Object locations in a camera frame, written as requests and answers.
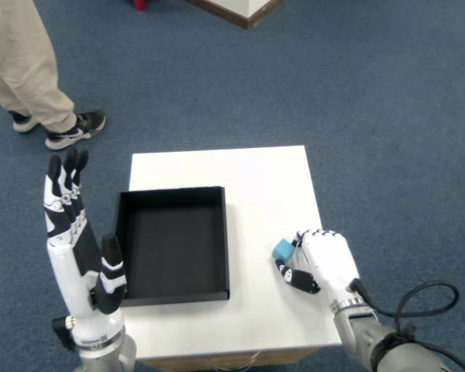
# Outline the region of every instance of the black box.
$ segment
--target black box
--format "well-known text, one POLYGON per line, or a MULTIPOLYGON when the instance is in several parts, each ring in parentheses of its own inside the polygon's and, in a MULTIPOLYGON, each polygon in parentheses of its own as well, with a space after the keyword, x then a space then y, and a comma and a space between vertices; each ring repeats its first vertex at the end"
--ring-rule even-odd
POLYGON ((122 192, 115 234, 127 278, 122 306, 229 299, 224 188, 122 192))

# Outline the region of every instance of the nike logo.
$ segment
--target nike logo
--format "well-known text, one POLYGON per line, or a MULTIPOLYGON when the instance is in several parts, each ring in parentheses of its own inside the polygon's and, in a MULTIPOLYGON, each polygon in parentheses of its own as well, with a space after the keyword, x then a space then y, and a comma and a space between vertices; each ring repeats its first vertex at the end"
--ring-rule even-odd
POLYGON ((77 128, 77 130, 78 130, 77 133, 73 133, 73 134, 57 134, 56 136, 60 137, 60 138, 66 138, 66 137, 71 138, 71 137, 79 137, 79 136, 82 136, 84 134, 84 132, 81 129, 77 128))

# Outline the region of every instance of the robotic thumb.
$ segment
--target robotic thumb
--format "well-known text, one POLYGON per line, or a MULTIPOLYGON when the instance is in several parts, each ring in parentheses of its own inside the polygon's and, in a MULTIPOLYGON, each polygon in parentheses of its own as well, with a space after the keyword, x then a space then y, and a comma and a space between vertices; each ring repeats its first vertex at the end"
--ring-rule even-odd
POLYGON ((102 239, 102 265, 95 285, 95 301, 104 314, 119 308, 126 295, 126 276, 119 242, 115 235, 102 239))

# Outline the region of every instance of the red object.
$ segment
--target red object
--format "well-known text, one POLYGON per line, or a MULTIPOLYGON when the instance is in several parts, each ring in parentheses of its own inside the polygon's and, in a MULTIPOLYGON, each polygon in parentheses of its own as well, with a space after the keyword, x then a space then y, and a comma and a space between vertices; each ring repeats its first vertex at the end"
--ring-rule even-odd
POLYGON ((143 10, 146 9, 146 0, 133 0, 134 1, 134 7, 138 12, 142 12, 143 10))

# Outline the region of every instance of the beige pants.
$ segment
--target beige pants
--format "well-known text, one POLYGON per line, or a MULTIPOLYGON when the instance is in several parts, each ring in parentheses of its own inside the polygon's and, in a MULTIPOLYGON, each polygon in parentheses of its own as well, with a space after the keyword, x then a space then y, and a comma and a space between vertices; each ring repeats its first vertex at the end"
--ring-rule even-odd
POLYGON ((0 0, 0 105, 65 132, 76 115, 57 80, 53 47, 33 0, 0 0))

